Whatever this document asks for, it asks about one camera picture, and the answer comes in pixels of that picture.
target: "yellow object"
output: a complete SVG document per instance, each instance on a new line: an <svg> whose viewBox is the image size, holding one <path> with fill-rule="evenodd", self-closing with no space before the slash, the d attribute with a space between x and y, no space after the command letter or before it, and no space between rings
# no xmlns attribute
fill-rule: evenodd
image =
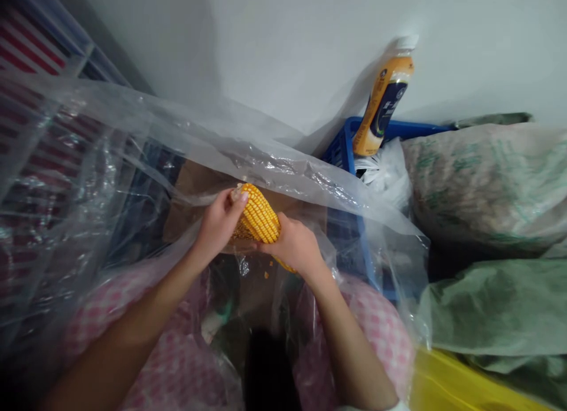
<svg viewBox="0 0 567 411"><path fill-rule="evenodd" d="M418 350L412 411L550 411L439 350Z"/></svg>
<svg viewBox="0 0 567 411"><path fill-rule="evenodd" d="M378 152L390 118L412 77L413 60L410 54L417 41L417 36L400 38L396 44L396 55L378 72L364 118L353 139L355 154L370 156Z"/></svg>
<svg viewBox="0 0 567 411"><path fill-rule="evenodd" d="M274 243L279 237L281 225L279 224L278 216L273 211L272 207L260 192L252 184L238 184L232 192L232 201L238 200L239 195L248 193L248 203L240 218L239 224L234 231L234 238L249 238L252 235L256 241L262 243ZM296 273L296 271L277 257L273 257L279 262L286 270Z"/></svg>

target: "hand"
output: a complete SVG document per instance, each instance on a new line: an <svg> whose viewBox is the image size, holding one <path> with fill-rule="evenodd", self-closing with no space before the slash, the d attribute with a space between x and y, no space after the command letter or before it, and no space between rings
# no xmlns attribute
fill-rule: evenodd
<svg viewBox="0 0 567 411"><path fill-rule="evenodd" d="M273 244L258 244L258 250L276 256L295 269L303 278L310 278L314 272L327 269L321 256L315 234L301 222L278 213L282 231Z"/></svg>
<svg viewBox="0 0 567 411"><path fill-rule="evenodd" d="M248 203L248 193L243 193L238 201L232 204L230 193L233 189L221 191L203 215L192 250L207 260L206 265L228 244Z"/></svg>

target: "person's left hand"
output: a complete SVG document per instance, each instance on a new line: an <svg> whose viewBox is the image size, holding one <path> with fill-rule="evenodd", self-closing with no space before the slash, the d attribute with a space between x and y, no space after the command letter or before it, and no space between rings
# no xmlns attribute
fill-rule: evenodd
<svg viewBox="0 0 567 411"><path fill-rule="evenodd" d="M193 249L209 262L228 244L248 202L248 193L243 193L232 204L230 193L233 189L221 191L203 215Z"/></svg>

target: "white wall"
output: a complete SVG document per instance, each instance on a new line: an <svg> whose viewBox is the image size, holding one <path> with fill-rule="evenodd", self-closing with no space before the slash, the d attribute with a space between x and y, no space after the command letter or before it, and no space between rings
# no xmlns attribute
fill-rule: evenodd
<svg viewBox="0 0 567 411"><path fill-rule="evenodd" d="M388 43L414 33L395 119L528 111L567 126L567 0L62 1L134 86L180 103L222 94L306 134L292 143L308 152L362 110Z"/></svg>

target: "person's right hand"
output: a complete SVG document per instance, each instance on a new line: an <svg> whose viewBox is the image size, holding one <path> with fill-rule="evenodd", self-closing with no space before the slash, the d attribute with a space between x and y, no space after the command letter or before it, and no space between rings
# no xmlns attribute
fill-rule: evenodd
<svg viewBox="0 0 567 411"><path fill-rule="evenodd" d="M282 227L278 241L273 244L259 243L258 250L276 256L304 278L326 268L315 234L300 221L290 219L283 213L278 213L278 219Z"/></svg>

